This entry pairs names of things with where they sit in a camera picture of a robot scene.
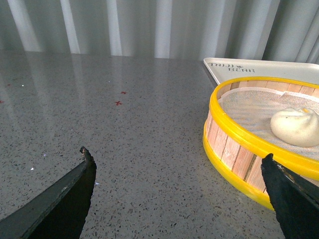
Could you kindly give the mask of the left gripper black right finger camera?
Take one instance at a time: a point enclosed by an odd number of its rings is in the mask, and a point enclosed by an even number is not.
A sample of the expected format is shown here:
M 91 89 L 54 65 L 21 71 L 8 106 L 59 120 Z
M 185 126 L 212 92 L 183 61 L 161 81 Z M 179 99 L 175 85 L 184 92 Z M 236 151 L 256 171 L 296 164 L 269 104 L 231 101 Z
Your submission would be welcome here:
M 319 188 L 279 164 L 268 154 L 262 159 L 262 176 L 276 219 L 287 239 L 319 237 Z

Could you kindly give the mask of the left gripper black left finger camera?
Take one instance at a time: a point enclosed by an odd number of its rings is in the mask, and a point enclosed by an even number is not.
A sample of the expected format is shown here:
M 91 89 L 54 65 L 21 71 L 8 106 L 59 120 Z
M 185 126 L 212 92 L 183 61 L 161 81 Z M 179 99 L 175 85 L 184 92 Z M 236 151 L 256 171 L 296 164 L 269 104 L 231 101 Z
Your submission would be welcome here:
M 2 239 L 78 239 L 93 195 L 97 166 L 85 148 L 83 161 L 0 222 Z

